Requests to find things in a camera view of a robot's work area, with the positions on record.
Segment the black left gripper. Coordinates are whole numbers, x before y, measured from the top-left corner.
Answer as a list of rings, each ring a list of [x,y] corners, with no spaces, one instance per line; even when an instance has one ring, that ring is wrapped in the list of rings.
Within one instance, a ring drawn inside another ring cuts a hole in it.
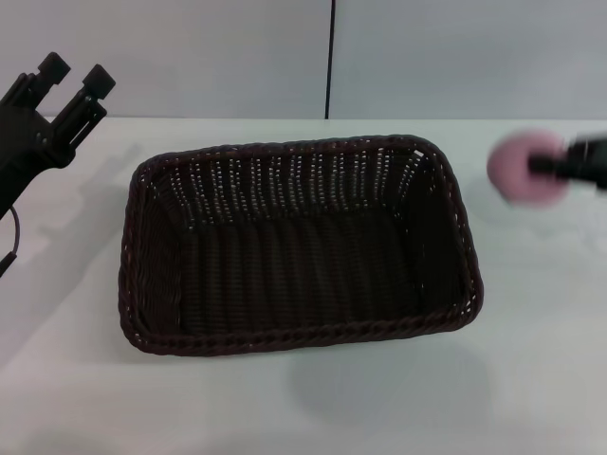
[[[36,108],[70,66],[50,52],[38,72],[21,73],[1,99],[1,213],[10,207],[31,181],[49,169],[62,169],[73,161],[75,149],[107,115],[100,101],[113,90],[115,80],[96,64],[83,79],[83,87],[53,120]]]

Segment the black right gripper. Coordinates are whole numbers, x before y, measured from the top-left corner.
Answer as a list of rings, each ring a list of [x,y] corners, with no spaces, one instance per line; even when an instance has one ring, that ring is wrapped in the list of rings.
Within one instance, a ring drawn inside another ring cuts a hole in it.
[[[533,175],[557,176],[565,163],[565,180],[594,184],[598,190],[606,190],[606,137],[580,136],[566,148],[562,156],[532,154],[527,167]]]

